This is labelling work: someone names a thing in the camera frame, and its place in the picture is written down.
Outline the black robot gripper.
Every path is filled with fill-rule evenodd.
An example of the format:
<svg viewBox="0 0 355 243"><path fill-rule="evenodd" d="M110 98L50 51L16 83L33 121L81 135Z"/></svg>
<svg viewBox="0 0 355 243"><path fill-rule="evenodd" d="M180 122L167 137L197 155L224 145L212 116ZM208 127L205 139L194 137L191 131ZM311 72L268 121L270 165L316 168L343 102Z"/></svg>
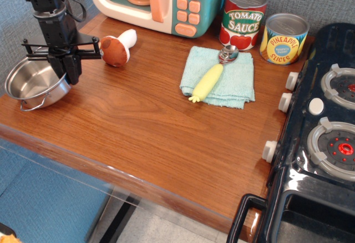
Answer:
<svg viewBox="0 0 355 243"><path fill-rule="evenodd" d="M99 38L78 32L74 18L66 9L34 11L33 16L42 34L22 40L27 56L39 59L48 55L48 62L57 77L62 78L66 73L70 83L76 85L82 74L81 59L101 58Z"/></svg>

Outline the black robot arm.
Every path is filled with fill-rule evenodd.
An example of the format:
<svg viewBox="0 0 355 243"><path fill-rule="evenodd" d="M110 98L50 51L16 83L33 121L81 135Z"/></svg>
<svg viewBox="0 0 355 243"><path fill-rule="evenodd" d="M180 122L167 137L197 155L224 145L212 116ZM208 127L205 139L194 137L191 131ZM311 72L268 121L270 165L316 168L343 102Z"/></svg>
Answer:
<svg viewBox="0 0 355 243"><path fill-rule="evenodd" d="M46 60L56 75L76 85L82 74L83 59L100 59L99 38L80 33L76 23L85 19L72 13L70 2L77 0L26 0L42 35L25 38L22 46L30 60Z"/></svg>

